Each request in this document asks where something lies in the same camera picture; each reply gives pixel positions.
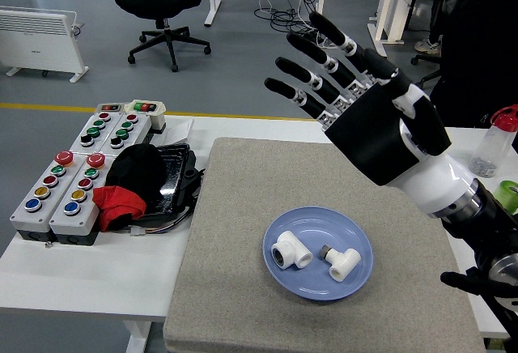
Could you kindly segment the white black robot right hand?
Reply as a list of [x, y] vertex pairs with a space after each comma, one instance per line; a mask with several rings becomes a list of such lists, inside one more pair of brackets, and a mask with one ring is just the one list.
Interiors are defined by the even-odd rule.
[[340, 61], [293, 38], [292, 45], [320, 63], [341, 88], [281, 57], [278, 68], [312, 92], [272, 78], [265, 86], [320, 122], [327, 138], [377, 185], [400, 189], [422, 212], [448, 223], [477, 215], [483, 204], [482, 185], [447, 153], [451, 141], [428, 95], [322, 14], [312, 12], [310, 21], [343, 50], [366, 82], [354, 88], [354, 75]]

